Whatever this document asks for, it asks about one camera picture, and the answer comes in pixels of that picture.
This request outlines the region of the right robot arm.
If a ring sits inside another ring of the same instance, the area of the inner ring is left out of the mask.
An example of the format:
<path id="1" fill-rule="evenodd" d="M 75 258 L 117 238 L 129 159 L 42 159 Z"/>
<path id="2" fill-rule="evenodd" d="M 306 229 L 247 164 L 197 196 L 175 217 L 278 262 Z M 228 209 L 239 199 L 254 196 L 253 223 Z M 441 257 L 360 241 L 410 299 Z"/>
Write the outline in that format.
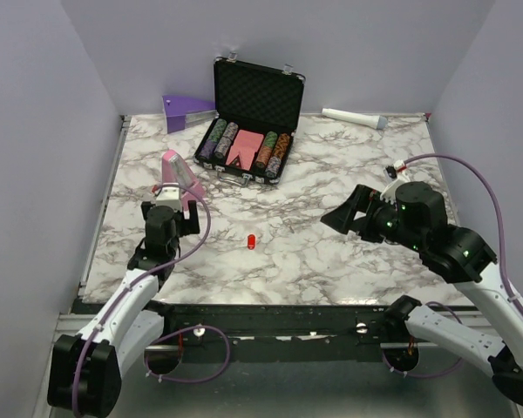
<path id="1" fill-rule="evenodd" d="M 433 342 L 491 377 L 494 386 L 523 407 L 523 298 L 501 276 L 501 258 L 479 234 L 449 223 L 444 197 L 424 182 L 400 183 L 395 198 L 358 185 L 322 223 L 362 240 L 389 241 L 418 254 L 422 264 L 453 285 L 496 331 L 489 336 L 453 320 L 409 296 L 388 308 L 384 332 L 392 340 L 409 335 Z"/>

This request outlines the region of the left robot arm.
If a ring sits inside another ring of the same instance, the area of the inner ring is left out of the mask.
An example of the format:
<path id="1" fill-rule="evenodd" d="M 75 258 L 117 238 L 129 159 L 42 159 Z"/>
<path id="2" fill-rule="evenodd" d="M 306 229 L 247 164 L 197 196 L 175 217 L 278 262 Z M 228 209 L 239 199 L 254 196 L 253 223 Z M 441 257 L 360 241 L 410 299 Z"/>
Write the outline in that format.
<path id="1" fill-rule="evenodd" d="M 99 312 L 74 335 L 62 334 L 51 354 L 47 402 L 76 416 L 108 416 L 122 380 L 152 341 L 168 343 L 176 324 L 146 309 L 180 259 L 180 238 L 200 233 L 198 201 L 180 206 L 145 202 L 145 237 L 127 264 L 125 278 Z"/>

